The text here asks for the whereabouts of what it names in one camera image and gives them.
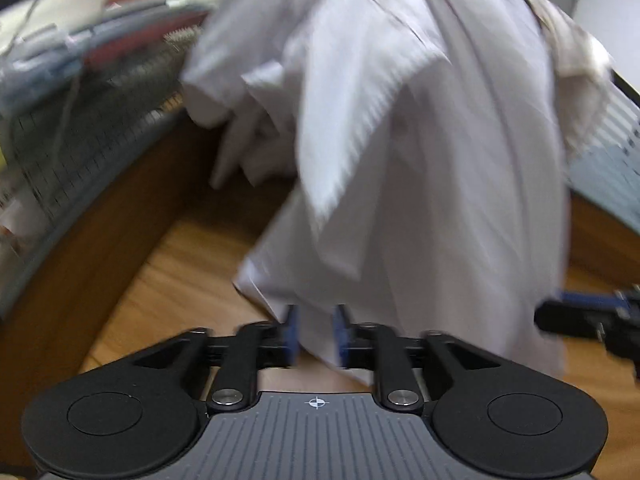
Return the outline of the frosted glass partition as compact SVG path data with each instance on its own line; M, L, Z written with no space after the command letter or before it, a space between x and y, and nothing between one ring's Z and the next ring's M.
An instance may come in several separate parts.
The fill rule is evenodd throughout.
M639 93L614 74L602 122L570 162L568 182L574 192L638 231L639 164Z

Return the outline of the beige cloth garment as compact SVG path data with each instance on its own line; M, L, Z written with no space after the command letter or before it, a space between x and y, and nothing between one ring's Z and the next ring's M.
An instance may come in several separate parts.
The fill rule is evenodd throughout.
M554 73L554 107L567 159L588 148L608 110L612 56L549 0L524 0L546 40Z

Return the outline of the white shirt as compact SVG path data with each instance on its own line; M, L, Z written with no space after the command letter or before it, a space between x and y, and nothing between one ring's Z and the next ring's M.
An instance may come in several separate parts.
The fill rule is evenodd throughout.
M181 82L194 122L232 119L214 183L277 171L271 150L294 164L234 284L277 317L297 304L315 358L337 366L344 304L561 374L533 318L563 281L563 143L523 0L222 0Z

